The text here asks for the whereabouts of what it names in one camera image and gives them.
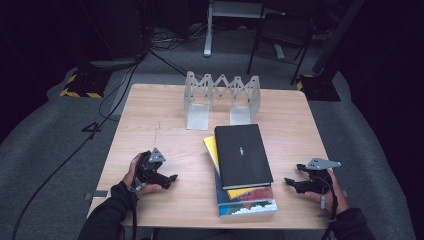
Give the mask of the dark slanted stand column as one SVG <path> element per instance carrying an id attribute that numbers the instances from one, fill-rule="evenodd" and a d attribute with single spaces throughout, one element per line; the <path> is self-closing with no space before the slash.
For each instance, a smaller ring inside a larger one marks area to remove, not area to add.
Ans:
<path id="1" fill-rule="evenodd" d="M 326 13 L 336 23 L 336 27 L 312 67 L 312 71 L 315 74 L 321 74 L 329 66 L 330 59 L 336 53 L 337 47 L 364 2 L 365 0 L 324 0 Z"/>

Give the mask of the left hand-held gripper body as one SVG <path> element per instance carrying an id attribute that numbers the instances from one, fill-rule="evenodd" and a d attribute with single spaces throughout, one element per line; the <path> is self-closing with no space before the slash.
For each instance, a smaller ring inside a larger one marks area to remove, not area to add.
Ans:
<path id="1" fill-rule="evenodd" d="M 157 148 L 143 152 L 136 164 L 134 189 L 142 190 L 146 184 L 158 184 L 168 189 L 170 178 L 157 172 L 165 161 L 165 157 Z"/>

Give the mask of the black yellow striped stand base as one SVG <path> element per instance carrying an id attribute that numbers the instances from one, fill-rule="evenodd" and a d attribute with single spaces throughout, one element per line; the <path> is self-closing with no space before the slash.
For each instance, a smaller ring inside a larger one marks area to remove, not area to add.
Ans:
<path id="1" fill-rule="evenodd" d="M 75 70 L 68 78 L 61 96 L 103 98 L 112 72 L 91 67 L 87 71 Z"/>

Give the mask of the grey expandable metal book rack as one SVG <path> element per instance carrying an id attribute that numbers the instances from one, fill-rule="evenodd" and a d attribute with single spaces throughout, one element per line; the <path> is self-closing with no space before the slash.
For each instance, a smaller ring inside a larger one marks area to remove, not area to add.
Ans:
<path id="1" fill-rule="evenodd" d="M 187 129 L 207 130 L 213 105 L 221 99 L 229 104 L 230 125 L 250 124 L 260 110 L 260 79 L 252 76 L 244 83 L 240 76 L 228 80 L 224 74 L 216 79 L 205 74 L 199 79 L 188 71 L 183 97 Z"/>

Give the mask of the red colourful paperback book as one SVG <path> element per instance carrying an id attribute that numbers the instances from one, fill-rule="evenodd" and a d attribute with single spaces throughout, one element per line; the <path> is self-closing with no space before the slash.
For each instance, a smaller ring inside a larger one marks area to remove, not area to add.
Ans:
<path id="1" fill-rule="evenodd" d="M 219 205 L 272 200 L 274 194 L 271 187 L 244 188 L 235 190 L 224 190 L 221 179 L 215 174 L 216 198 Z"/>

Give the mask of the person's right hand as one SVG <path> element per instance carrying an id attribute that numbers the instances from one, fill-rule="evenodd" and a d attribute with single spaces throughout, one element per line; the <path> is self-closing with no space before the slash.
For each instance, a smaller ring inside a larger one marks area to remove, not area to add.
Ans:
<path id="1" fill-rule="evenodd" d="M 324 206 L 325 210 L 329 213 L 340 214 L 350 208 L 346 197 L 343 195 L 342 187 L 331 169 L 328 170 L 332 179 L 332 188 L 325 194 L 318 194 L 315 192 L 305 192 L 304 196 L 314 202 Z"/>

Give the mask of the person's left hand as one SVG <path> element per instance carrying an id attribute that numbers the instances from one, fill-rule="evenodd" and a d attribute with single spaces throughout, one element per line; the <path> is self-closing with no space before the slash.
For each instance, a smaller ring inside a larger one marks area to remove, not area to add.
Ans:
<path id="1" fill-rule="evenodd" d="M 136 165 L 138 163 L 138 160 L 140 158 L 141 154 L 138 153 L 130 162 L 129 170 L 123 177 L 122 181 L 126 184 L 127 187 L 130 187 L 134 180 L 135 171 L 136 171 Z M 160 192 L 162 190 L 162 187 L 158 184 L 148 184 L 146 185 L 142 190 L 138 191 L 136 193 L 137 197 L 140 198 L 145 194 L 148 193 L 154 193 L 154 192 Z"/>

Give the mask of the grey floor plate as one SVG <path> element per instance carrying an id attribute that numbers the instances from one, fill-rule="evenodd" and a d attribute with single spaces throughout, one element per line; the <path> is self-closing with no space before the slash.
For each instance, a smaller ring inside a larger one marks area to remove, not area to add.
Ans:
<path id="1" fill-rule="evenodd" d="M 90 67 L 93 69 L 116 71 L 121 69 L 127 69 L 135 66 L 138 63 L 135 59 L 122 59 L 122 60 L 98 60 L 91 61 Z"/>

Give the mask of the grey metal desk frame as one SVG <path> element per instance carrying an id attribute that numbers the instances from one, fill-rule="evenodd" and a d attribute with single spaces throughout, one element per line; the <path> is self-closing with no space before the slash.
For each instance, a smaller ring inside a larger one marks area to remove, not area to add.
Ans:
<path id="1" fill-rule="evenodd" d="M 207 10 L 207 34 L 203 55 L 212 54 L 212 24 L 215 17 L 236 17 L 258 19 L 261 15 L 261 3 L 231 0 L 209 0 Z"/>

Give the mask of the black chair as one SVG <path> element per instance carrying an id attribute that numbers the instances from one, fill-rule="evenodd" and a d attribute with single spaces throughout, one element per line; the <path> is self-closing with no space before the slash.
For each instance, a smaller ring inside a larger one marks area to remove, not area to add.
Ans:
<path id="1" fill-rule="evenodd" d="M 298 51 L 291 64 L 296 70 L 290 82 L 294 84 L 312 40 L 313 23 L 310 16 L 267 13 L 260 17 L 246 73 L 249 74 L 260 42 L 279 45 Z"/>

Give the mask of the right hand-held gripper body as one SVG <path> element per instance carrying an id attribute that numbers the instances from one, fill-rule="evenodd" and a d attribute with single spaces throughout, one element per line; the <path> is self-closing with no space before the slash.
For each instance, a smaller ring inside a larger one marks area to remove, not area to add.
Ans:
<path id="1" fill-rule="evenodd" d="M 303 171 L 309 175 L 307 181 L 297 182 L 297 193 L 315 192 L 318 194 L 326 193 L 332 185 L 332 179 L 328 173 L 330 168 L 341 166 L 339 161 L 330 161 L 314 157 L 306 165 L 308 170 Z"/>

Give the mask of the yellow paperback book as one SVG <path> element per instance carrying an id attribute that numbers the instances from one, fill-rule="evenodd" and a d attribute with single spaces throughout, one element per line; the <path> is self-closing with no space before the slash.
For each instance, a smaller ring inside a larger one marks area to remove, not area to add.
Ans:
<path id="1" fill-rule="evenodd" d="M 209 136 L 203 139 L 203 142 L 209 152 L 209 155 L 212 159 L 214 168 L 217 172 L 217 174 L 220 174 L 219 169 L 219 159 L 218 159 L 218 153 L 217 153 L 217 146 L 216 146 L 216 140 L 214 136 Z M 227 190 L 226 193 L 230 199 L 235 199 L 237 197 L 240 197 L 244 194 L 247 194 L 248 192 L 253 191 L 253 188 L 241 188 L 241 189 L 231 189 Z"/>

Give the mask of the black cabinet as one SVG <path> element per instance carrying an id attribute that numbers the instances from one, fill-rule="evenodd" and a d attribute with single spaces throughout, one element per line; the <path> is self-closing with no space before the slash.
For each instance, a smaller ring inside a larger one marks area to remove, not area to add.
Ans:
<path id="1" fill-rule="evenodd" d="M 145 53 L 139 8 L 135 0 L 78 0 L 113 59 Z"/>

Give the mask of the black hardcover book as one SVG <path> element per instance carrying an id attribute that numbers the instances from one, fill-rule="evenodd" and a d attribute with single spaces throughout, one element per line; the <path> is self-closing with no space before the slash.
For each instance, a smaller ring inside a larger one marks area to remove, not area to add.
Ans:
<path id="1" fill-rule="evenodd" d="M 216 126 L 214 133 L 224 190 L 274 182 L 257 124 Z"/>

